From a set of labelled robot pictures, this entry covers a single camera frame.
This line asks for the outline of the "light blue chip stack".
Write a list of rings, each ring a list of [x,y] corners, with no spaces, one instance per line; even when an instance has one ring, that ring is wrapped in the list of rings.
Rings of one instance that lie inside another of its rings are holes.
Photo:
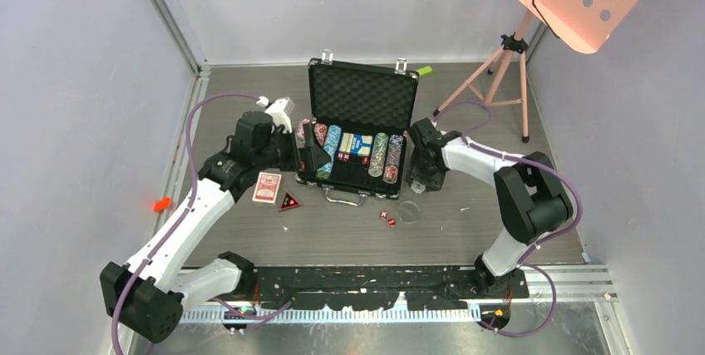
[[[418,180],[414,180],[411,184],[412,192],[415,194],[423,194],[426,192],[426,185],[422,184]]]

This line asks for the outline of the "light blue chip row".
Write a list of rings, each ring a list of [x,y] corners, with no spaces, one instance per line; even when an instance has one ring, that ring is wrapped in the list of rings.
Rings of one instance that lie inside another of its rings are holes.
[[[319,179],[327,180],[330,178],[333,163],[335,161],[335,156],[338,148],[339,141],[341,140],[343,131],[340,126],[331,125],[328,128],[326,138],[323,144],[323,150],[330,156],[330,161],[323,166],[321,166],[316,173],[316,177]]]

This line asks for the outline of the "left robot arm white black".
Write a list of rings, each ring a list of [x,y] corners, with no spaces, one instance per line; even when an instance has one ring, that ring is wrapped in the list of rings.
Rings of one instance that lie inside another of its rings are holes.
[[[172,334],[185,311],[225,293],[247,299],[254,292],[254,265],[232,252],[185,277],[179,272],[214,223],[258,183],[261,172],[314,171],[331,160],[311,126],[305,127],[304,139],[299,148],[290,126],[276,124],[262,111],[244,113],[160,230],[125,263],[110,262],[101,271],[102,296],[113,324],[157,344]]]

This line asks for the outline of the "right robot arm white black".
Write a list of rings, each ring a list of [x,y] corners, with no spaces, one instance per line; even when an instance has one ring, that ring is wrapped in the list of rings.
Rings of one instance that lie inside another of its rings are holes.
[[[449,172],[469,175],[494,188],[503,228],[476,259],[471,281],[476,292],[497,296],[529,248],[572,218],[573,204],[563,182],[541,152],[501,152],[458,131],[439,131],[428,118],[414,123],[409,134],[414,149],[405,180],[413,191],[441,190]]]

